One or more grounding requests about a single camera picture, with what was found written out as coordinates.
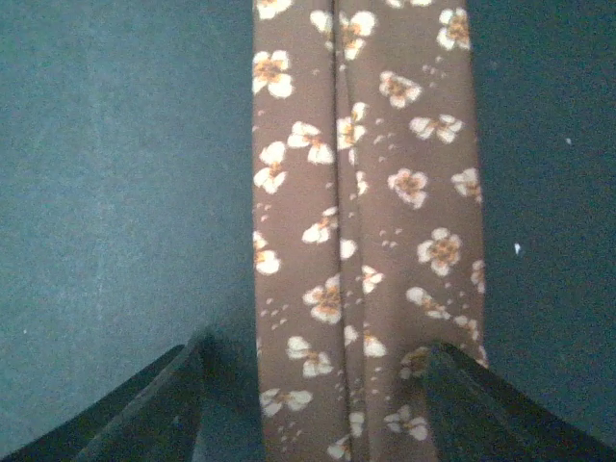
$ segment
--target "brown fabric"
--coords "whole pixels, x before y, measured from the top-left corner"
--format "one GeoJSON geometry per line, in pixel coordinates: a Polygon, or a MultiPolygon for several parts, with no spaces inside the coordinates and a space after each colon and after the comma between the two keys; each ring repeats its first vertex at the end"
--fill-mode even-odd
{"type": "Polygon", "coordinates": [[[268,460],[436,460],[425,346],[486,365],[464,7],[256,0],[254,24],[268,460]]]}

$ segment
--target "flower print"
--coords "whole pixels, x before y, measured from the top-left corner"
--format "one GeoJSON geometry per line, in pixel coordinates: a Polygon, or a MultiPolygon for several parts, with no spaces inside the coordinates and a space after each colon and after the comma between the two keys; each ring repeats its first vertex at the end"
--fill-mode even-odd
{"type": "Polygon", "coordinates": [[[342,317],[340,301],[340,274],[330,277],[325,286],[317,286],[303,296],[304,303],[313,306],[311,316],[328,324],[337,323],[342,317]]]}
{"type": "Polygon", "coordinates": [[[445,26],[441,28],[437,37],[437,41],[443,48],[452,50],[456,45],[464,50],[471,48],[469,18],[464,9],[443,10],[439,21],[445,26]]]}
{"type": "Polygon", "coordinates": [[[410,353],[406,353],[400,364],[403,368],[400,370],[400,378],[408,380],[411,376],[419,378],[425,373],[427,367],[427,354],[430,348],[420,346],[410,353]]]}
{"type": "Polygon", "coordinates": [[[403,8],[404,2],[409,1],[414,7],[427,7],[432,4],[432,0],[385,0],[385,3],[392,8],[403,8]]]}
{"type": "Polygon", "coordinates": [[[435,320],[448,320],[451,318],[447,308],[439,305],[428,292],[420,287],[413,287],[406,291],[406,299],[421,306],[425,313],[435,320]]]}
{"type": "Polygon", "coordinates": [[[348,415],[348,421],[350,422],[350,434],[353,438],[359,438],[364,432],[364,413],[363,412],[351,412],[348,415]]]}
{"type": "Polygon", "coordinates": [[[359,334],[352,325],[345,326],[345,347],[355,342],[359,337],[359,334]]]}
{"type": "Polygon", "coordinates": [[[308,162],[323,165],[334,163],[334,153],[331,147],[322,140],[321,130],[317,127],[304,122],[296,122],[291,131],[292,134],[287,144],[293,148],[310,146],[308,162]]]}
{"type": "Polygon", "coordinates": [[[395,175],[387,179],[390,190],[395,191],[405,203],[411,204],[415,210],[424,205],[427,192],[423,191],[427,185],[427,176],[420,171],[411,171],[401,168],[395,175]]]}
{"type": "Polygon", "coordinates": [[[271,275],[280,270],[280,260],[273,250],[264,250],[268,242],[261,233],[252,233],[252,246],[254,248],[254,266],[263,275],[271,275]]]}
{"type": "Polygon", "coordinates": [[[279,388],[267,390],[260,395],[261,407],[267,417],[272,417],[282,409],[283,404],[294,411],[301,411],[312,401],[312,393],[307,391],[281,393],[279,388]]]}
{"type": "Polygon", "coordinates": [[[257,188],[263,188],[266,193],[274,194],[287,178],[287,172],[282,171],[280,166],[285,158],[285,144],[275,141],[261,151],[259,159],[268,167],[261,168],[254,175],[254,184],[257,188]]]}
{"type": "Polygon", "coordinates": [[[366,134],[366,128],[360,125],[359,122],[366,116],[367,108],[368,105],[366,103],[355,103],[351,116],[339,118],[336,124],[338,150],[349,149],[348,159],[352,165],[356,164],[355,144],[366,134]]]}
{"type": "Polygon", "coordinates": [[[368,183],[366,182],[366,173],[363,171],[358,171],[355,173],[355,177],[357,178],[357,193],[359,195],[363,195],[368,190],[368,183]]]}
{"type": "Polygon", "coordinates": [[[387,348],[376,337],[365,331],[364,354],[371,358],[381,358],[387,354],[387,348]]]}
{"type": "Polygon", "coordinates": [[[384,276],[383,273],[377,272],[376,269],[371,268],[368,265],[362,266],[362,272],[364,273],[364,294],[369,294],[383,280],[384,276]]]}
{"type": "Polygon", "coordinates": [[[331,13],[315,10],[310,13],[310,22],[325,37],[325,48],[332,51],[334,49],[334,33],[332,30],[333,19],[331,13]]]}
{"type": "Polygon", "coordinates": [[[441,115],[438,120],[429,117],[415,117],[409,126],[420,140],[427,140],[436,132],[439,140],[450,144],[455,140],[464,123],[452,115],[441,115]]]}
{"type": "Polygon", "coordinates": [[[471,320],[466,316],[458,316],[455,317],[453,320],[460,327],[463,327],[468,330],[469,334],[471,335],[471,338],[476,342],[476,340],[479,338],[479,329],[477,328],[476,320],[471,320]]]}
{"type": "Polygon", "coordinates": [[[408,404],[399,408],[396,414],[390,414],[385,418],[385,423],[394,433],[406,431],[419,441],[427,438],[427,421],[423,417],[411,419],[411,408],[408,404]]]}
{"type": "Polygon", "coordinates": [[[293,0],[256,0],[255,6],[259,12],[259,19],[274,19],[278,14],[286,11],[293,4],[293,0]]]}
{"type": "Polygon", "coordinates": [[[338,208],[330,207],[322,213],[321,221],[304,231],[301,240],[306,244],[322,244],[329,241],[331,230],[338,228],[338,208]]]}
{"type": "Polygon", "coordinates": [[[478,204],[483,201],[476,168],[467,168],[462,173],[453,175],[451,182],[464,197],[474,197],[478,204]]]}
{"type": "Polygon", "coordinates": [[[471,281],[477,286],[477,291],[480,294],[485,294],[485,263],[483,260],[477,260],[473,263],[471,281]]]}
{"type": "Polygon", "coordinates": [[[327,453],[336,460],[350,461],[350,444],[348,439],[350,435],[341,438],[336,443],[329,445],[327,453]]]}
{"type": "Polygon", "coordinates": [[[366,45],[364,38],[372,35],[372,30],[376,25],[376,16],[370,12],[358,12],[348,20],[346,14],[340,13],[340,25],[345,58],[347,61],[353,61],[366,45]]]}
{"type": "Polygon", "coordinates": [[[391,70],[381,72],[379,90],[383,96],[389,97],[390,104],[397,109],[405,108],[422,94],[422,87],[412,80],[396,75],[391,70]]]}
{"type": "Polygon", "coordinates": [[[417,246],[420,263],[431,262],[432,270],[439,276],[447,276],[453,265],[460,261],[462,240],[447,228],[432,231],[432,239],[417,246]]]}
{"type": "Polygon", "coordinates": [[[312,378],[318,375],[327,375],[334,370],[327,353],[319,353],[302,337],[291,337],[287,342],[287,356],[289,359],[305,359],[303,376],[312,378]]]}
{"type": "Polygon", "coordinates": [[[340,258],[348,260],[355,254],[357,250],[357,244],[350,239],[340,239],[340,258]]]}
{"type": "Polygon", "coordinates": [[[252,92],[257,94],[267,87],[269,94],[276,98],[287,98],[294,91],[293,79],[284,73],[290,67],[289,54],[286,51],[274,51],[271,56],[260,51],[252,60],[252,92]]]}

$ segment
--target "dark teal surface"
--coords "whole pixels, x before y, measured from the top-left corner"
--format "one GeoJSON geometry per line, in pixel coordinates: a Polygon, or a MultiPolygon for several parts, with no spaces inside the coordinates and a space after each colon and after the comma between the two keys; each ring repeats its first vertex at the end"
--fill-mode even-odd
{"type": "MultiPolygon", "coordinates": [[[[250,8],[2,3],[0,454],[200,325],[254,357],[250,8]]],[[[616,12],[470,12],[492,368],[616,446],[616,12]]],[[[208,401],[201,458],[259,460],[255,409],[208,401]]]]}

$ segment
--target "floral pattern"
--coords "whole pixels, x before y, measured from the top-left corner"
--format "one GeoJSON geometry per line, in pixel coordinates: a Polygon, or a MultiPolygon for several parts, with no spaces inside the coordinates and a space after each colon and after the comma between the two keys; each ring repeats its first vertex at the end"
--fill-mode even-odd
{"type": "Polygon", "coordinates": [[[471,43],[453,0],[253,0],[268,461],[436,462],[429,345],[482,346],[471,43]]]}

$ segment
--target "white flower print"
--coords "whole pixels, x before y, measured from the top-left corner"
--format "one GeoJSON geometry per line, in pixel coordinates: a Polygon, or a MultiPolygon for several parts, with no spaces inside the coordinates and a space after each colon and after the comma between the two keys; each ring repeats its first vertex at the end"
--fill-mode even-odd
{"type": "Polygon", "coordinates": [[[322,244],[329,241],[331,230],[338,228],[338,208],[330,207],[322,213],[321,221],[304,231],[301,240],[306,244],[322,244]]]}
{"type": "Polygon", "coordinates": [[[376,337],[364,332],[364,354],[371,358],[381,358],[387,354],[387,348],[376,337]]]}
{"type": "Polygon", "coordinates": [[[274,19],[278,14],[286,11],[292,4],[293,0],[256,0],[259,19],[274,19]]]}
{"type": "Polygon", "coordinates": [[[329,445],[327,448],[327,453],[336,460],[345,460],[347,462],[350,461],[350,444],[348,443],[348,439],[350,435],[341,438],[333,445],[329,445]]]}
{"type": "Polygon", "coordinates": [[[292,134],[289,136],[287,144],[293,148],[310,146],[308,162],[317,165],[334,163],[334,153],[331,147],[322,140],[321,130],[317,127],[304,122],[296,122],[291,131],[292,134]]]}
{"type": "Polygon", "coordinates": [[[400,364],[403,368],[400,370],[400,378],[408,380],[411,376],[422,377],[427,367],[427,355],[430,348],[420,346],[410,353],[406,353],[400,364]]]}
{"type": "Polygon", "coordinates": [[[340,25],[345,58],[347,61],[353,61],[366,45],[364,38],[372,34],[376,25],[376,16],[370,12],[358,12],[349,21],[344,13],[340,13],[340,25]]]}
{"type": "Polygon", "coordinates": [[[381,72],[381,84],[378,89],[383,96],[389,97],[390,104],[397,109],[405,108],[422,94],[422,87],[412,80],[396,75],[391,70],[381,72]]]}
{"type": "Polygon", "coordinates": [[[259,159],[268,167],[261,168],[254,175],[254,184],[266,193],[274,194],[287,178],[287,172],[281,170],[280,164],[285,158],[286,146],[282,141],[275,141],[261,151],[259,159]]]}
{"type": "Polygon", "coordinates": [[[385,423],[394,433],[405,431],[419,441],[427,438],[427,420],[423,417],[411,419],[411,408],[408,404],[400,407],[396,414],[387,416],[385,423]]]}
{"type": "Polygon", "coordinates": [[[342,317],[340,274],[330,277],[324,286],[317,286],[303,296],[304,303],[313,306],[310,315],[319,321],[336,324],[342,317]]]}
{"type": "Polygon", "coordinates": [[[336,124],[338,134],[338,150],[349,149],[348,160],[352,165],[357,163],[355,156],[355,144],[366,134],[366,128],[360,125],[366,116],[368,105],[366,103],[355,103],[350,117],[339,118],[336,124]]]}
{"type": "Polygon", "coordinates": [[[350,239],[340,239],[340,258],[348,260],[355,254],[357,250],[357,244],[350,239]]]}
{"type": "Polygon", "coordinates": [[[254,247],[254,266],[263,275],[271,275],[280,270],[280,260],[273,250],[263,250],[268,242],[261,233],[252,233],[252,246],[254,247]]]}
{"type": "Polygon", "coordinates": [[[409,2],[414,7],[427,7],[432,4],[432,0],[385,0],[385,3],[392,8],[403,8],[404,3],[409,2]]]}
{"type": "Polygon", "coordinates": [[[452,50],[456,45],[464,50],[471,48],[469,18],[464,9],[457,8],[455,12],[450,9],[443,10],[439,21],[445,26],[441,28],[437,37],[443,48],[452,50]]]}
{"type": "Polygon", "coordinates": [[[420,171],[411,171],[401,168],[395,175],[387,179],[390,190],[396,192],[405,203],[411,204],[415,210],[424,205],[427,192],[423,191],[427,185],[427,176],[420,171]]]}
{"type": "Polygon", "coordinates": [[[312,378],[318,375],[327,375],[334,370],[327,353],[319,353],[302,337],[291,337],[287,342],[287,356],[289,359],[306,359],[303,367],[303,376],[312,378]]]}
{"type": "Polygon", "coordinates": [[[358,171],[355,173],[357,178],[357,193],[359,195],[363,195],[368,190],[368,183],[366,182],[366,173],[363,171],[358,171]]]}
{"type": "Polygon", "coordinates": [[[464,197],[474,197],[478,204],[483,201],[476,168],[467,168],[462,173],[453,175],[451,182],[464,197]]]}
{"type": "Polygon", "coordinates": [[[350,422],[350,434],[353,438],[359,438],[364,432],[364,413],[363,412],[351,412],[348,415],[348,421],[350,422]]]}
{"type": "Polygon", "coordinates": [[[315,10],[310,13],[310,22],[325,37],[325,48],[332,51],[334,49],[334,34],[332,32],[333,19],[331,13],[315,10]]]}
{"type": "Polygon", "coordinates": [[[485,294],[485,263],[483,260],[477,260],[473,263],[471,281],[477,286],[477,291],[480,294],[485,294]]]}
{"type": "Polygon", "coordinates": [[[369,294],[383,280],[383,274],[368,265],[362,266],[364,294],[369,294]]]}
{"type": "Polygon", "coordinates": [[[471,338],[476,342],[476,340],[479,338],[479,330],[477,328],[476,320],[470,320],[466,316],[458,316],[454,318],[453,320],[460,327],[463,327],[466,330],[468,330],[469,334],[471,335],[471,338]]]}
{"type": "Polygon", "coordinates": [[[352,325],[345,326],[345,347],[355,342],[359,338],[359,334],[352,325]]]}
{"type": "Polygon", "coordinates": [[[460,261],[462,240],[447,228],[432,231],[432,240],[417,247],[420,263],[431,262],[432,270],[439,276],[447,276],[453,265],[460,261]]]}
{"type": "Polygon", "coordinates": [[[451,318],[447,308],[439,305],[431,295],[420,287],[413,287],[406,291],[406,299],[421,306],[425,313],[435,320],[448,320],[451,318]]]}
{"type": "Polygon", "coordinates": [[[257,94],[267,87],[269,94],[276,98],[288,98],[294,91],[293,79],[284,73],[290,67],[289,54],[283,50],[274,51],[271,56],[260,51],[252,59],[252,92],[257,94]]]}
{"type": "Polygon", "coordinates": [[[312,393],[307,391],[280,393],[279,388],[267,390],[260,395],[261,407],[267,417],[272,417],[282,409],[283,404],[294,411],[301,411],[312,401],[312,393]]]}
{"type": "Polygon", "coordinates": [[[429,117],[415,117],[410,123],[411,130],[420,140],[429,139],[436,131],[438,139],[445,144],[452,143],[463,126],[464,123],[461,120],[445,114],[440,115],[438,120],[429,117]]]}

